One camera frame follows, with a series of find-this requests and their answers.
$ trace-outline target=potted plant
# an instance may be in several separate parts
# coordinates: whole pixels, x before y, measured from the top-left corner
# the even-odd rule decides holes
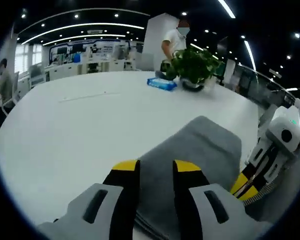
[[[197,52],[193,47],[178,50],[174,54],[171,66],[166,70],[166,77],[173,80],[180,76],[182,86],[192,92],[198,92],[211,78],[221,62],[214,58],[208,50]]]

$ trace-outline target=green plant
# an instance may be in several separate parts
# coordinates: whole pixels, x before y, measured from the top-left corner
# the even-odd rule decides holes
[[[208,50],[200,51],[190,47],[179,50],[171,61],[171,66],[166,70],[168,79],[176,76],[188,79],[193,84],[204,83],[212,77],[221,62],[214,58]]]

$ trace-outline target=window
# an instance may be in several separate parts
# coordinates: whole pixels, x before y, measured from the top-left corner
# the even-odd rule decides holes
[[[15,49],[14,72],[23,73],[28,70],[29,45],[18,44]]]
[[[42,45],[33,45],[32,65],[42,62]]]

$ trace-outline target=ceiling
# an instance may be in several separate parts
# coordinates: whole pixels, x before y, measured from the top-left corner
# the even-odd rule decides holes
[[[269,72],[269,69],[273,69],[282,75],[281,79],[273,78],[276,82],[285,88],[300,88],[300,38],[295,37],[295,33],[300,33],[300,0],[225,0],[235,19],[229,17],[218,0],[179,2],[176,5],[176,1],[172,0],[47,0],[45,4],[32,1],[24,6],[26,17],[21,18],[23,12],[20,12],[20,17],[15,20],[14,31],[19,34],[19,42],[22,43],[38,34],[64,26],[118,23],[144,29],[109,25],[77,26],[45,34],[29,43],[39,44],[43,41],[44,44],[60,38],[86,35],[87,30],[107,30],[106,34],[126,35],[120,37],[121,39],[138,38],[139,41],[143,41],[150,18],[162,13],[178,18],[182,12],[186,12],[190,22],[187,44],[193,43],[201,48],[209,46],[209,50],[214,53],[217,43],[228,37],[228,50],[232,51],[229,57],[237,58],[238,62],[252,68],[244,40],[240,37],[244,35],[251,47],[258,72],[273,78],[273,74]]]

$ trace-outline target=round white table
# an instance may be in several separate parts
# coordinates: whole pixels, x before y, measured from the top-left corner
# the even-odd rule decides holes
[[[257,105],[220,85],[209,92],[164,91],[147,85],[154,76],[62,78],[36,86],[15,106],[0,129],[0,172],[31,223],[63,216],[113,165],[142,156],[197,116],[241,139],[243,164],[257,144]]]

